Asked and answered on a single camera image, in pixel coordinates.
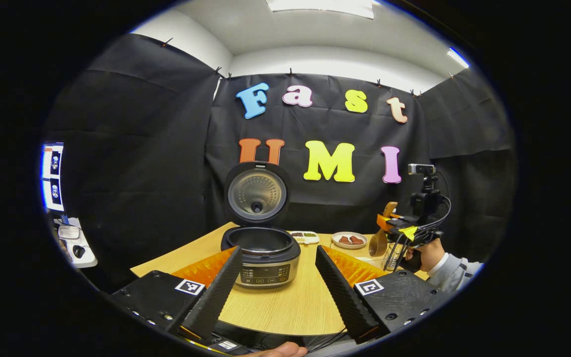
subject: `white label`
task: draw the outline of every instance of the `white label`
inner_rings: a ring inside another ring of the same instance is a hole
[[[204,284],[191,282],[190,280],[184,279],[181,283],[179,283],[177,287],[175,287],[175,290],[179,290],[191,295],[197,295],[202,291],[202,289],[204,289],[205,286],[206,285]]]
[[[224,342],[220,343],[220,346],[222,346],[226,350],[230,350],[231,348],[237,347],[237,345],[234,343],[231,343],[231,341],[224,341]]]
[[[376,279],[368,280],[366,282],[356,284],[356,289],[360,292],[361,295],[365,296],[368,294],[373,294],[375,292],[379,292],[380,290],[384,289],[382,285]]]

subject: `rice cooker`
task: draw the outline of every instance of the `rice cooker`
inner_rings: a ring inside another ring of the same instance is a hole
[[[224,232],[221,249],[239,246],[244,262],[235,283],[271,289],[292,282],[301,248],[290,233],[274,227],[287,212],[286,172],[265,162],[240,163],[228,173],[225,187],[226,215],[239,227]]]

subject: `computer mouse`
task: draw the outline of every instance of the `computer mouse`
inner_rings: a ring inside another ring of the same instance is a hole
[[[72,247],[72,251],[74,253],[74,257],[81,258],[83,256],[83,254],[85,253],[85,248],[83,248],[79,245],[75,245]]]

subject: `wooden table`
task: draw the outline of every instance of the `wooden table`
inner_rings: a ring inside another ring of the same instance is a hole
[[[220,251],[222,235],[236,227],[228,223],[203,237],[170,251],[131,271],[143,276],[152,270],[174,273],[198,260]],[[320,244],[329,246],[332,235],[320,234]],[[235,285],[228,296],[220,320],[249,330],[283,335],[337,334],[344,328],[341,315],[314,265],[317,244],[300,244],[301,256],[296,278],[284,287],[266,290],[246,289]],[[346,249],[332,244],[352,257],[369,257],[368,245],[359,249]],[[379,267],[384,264],[378,260]],[[417,276],[426,280],[423,271]]]

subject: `computer screen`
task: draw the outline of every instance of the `computer screen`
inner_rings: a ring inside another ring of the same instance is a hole
[[[62,142],[46,142],[43,144],[43,160],[41,165],[43,203],[46,208],[59,212],[65,212],[63,201],[61,200],[62,158]]]

